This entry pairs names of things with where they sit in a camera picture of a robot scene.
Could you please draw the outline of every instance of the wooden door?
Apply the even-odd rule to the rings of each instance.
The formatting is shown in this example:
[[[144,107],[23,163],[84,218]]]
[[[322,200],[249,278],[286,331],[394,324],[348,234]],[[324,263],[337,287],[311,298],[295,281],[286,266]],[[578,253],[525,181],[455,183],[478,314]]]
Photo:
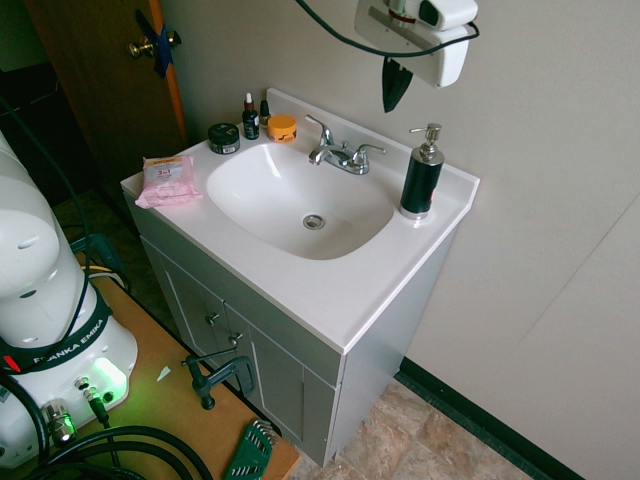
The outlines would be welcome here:
[[[162,29],[159,0],[25,4],[105,180],[140,171],[143,157],[170,156],[187,146],[173,65],[160,78],[154,59],[127,52],[141,35],[136,9]]]

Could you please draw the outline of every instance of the orange jar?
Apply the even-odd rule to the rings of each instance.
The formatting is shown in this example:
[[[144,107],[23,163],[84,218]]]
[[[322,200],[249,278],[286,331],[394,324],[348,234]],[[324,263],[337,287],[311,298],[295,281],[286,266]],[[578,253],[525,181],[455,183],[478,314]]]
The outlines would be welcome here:
[[[276,143],[289,143],[295,140],[298,132],[296,119],[291,115],[275,115],[269,119],[269,139]]]

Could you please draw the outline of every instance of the sink drain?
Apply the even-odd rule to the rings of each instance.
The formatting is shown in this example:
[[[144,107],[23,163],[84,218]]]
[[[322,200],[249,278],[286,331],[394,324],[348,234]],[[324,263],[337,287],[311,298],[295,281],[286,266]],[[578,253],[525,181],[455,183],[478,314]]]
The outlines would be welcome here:
[[[309,230],[320,230],[324,227],[324,219],[319,215],[307,215],[302,219],[302,224]]]

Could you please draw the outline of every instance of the chrome faucet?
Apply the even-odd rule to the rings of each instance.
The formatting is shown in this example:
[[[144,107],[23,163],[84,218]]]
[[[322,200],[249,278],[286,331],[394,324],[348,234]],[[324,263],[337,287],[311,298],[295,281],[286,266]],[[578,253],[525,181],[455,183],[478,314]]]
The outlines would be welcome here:
[[[387,153],[384,148],[366,143],[360,145],[355,152],[351,152],[347,150],[347,142],[343,142],[341,146],[334,143],[331,129],[329,129],[327,125],[316,120],[311,115],[307,115],[304,118],[311,123],[317,123],[322,126],[320,142],[309,154],[309,163],[313,165],[320,165],[322,160],[325,160],[334,167],[340,168],[346,172],[353,173],[354,175],[364,175],[369,171],[369,157],[367,154],[368,148],[376,150],[382,154]]]

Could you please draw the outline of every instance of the white wall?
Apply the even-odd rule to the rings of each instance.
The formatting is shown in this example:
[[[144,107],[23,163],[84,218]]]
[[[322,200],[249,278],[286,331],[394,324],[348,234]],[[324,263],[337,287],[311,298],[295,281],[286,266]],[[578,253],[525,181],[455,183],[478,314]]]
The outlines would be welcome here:
[[[310,2],[353,33],[356,0]],[[293,0],[164,0],[194,140],[274,86],[482,179],[409,357],[588,478],[638,478],[640,3],[482,1],[461,79],[384,114],[382,59]]]

